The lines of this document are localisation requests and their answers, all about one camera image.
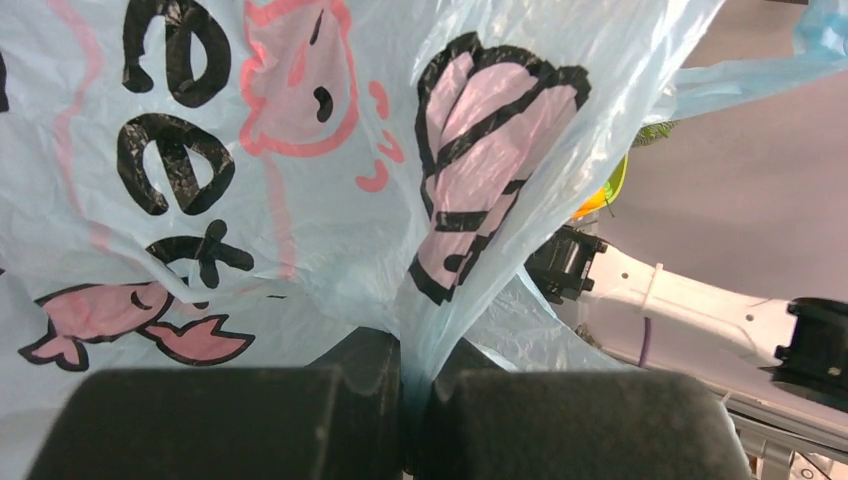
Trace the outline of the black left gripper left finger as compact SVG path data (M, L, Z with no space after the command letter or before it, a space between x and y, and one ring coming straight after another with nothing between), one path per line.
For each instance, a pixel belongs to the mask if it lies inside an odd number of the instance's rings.
M133 369L73 393L33 479L398 479L400 349L359 328L300 368Z

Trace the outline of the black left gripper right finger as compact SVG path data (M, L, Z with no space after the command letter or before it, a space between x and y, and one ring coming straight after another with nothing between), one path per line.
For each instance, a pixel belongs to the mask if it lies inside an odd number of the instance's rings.
M512 373L459 342L408 450L416 479L746 479L718 397L645 370Z

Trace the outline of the light blue plastic grocery bag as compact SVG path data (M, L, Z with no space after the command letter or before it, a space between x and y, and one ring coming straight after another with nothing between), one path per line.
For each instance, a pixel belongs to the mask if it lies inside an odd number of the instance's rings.
M359 326L609 369L521 256L639 127L846 66L683 61L717 1L5 1L1 475L109 367L302 366Z

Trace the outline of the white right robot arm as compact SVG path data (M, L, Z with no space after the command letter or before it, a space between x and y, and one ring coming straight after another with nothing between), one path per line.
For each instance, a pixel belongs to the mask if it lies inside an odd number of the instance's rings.
M847 305L767 299L725 290L637 260L609 242L561 227L524 267L550 302L597 300L634 308L706 335L777 388L847 409Z

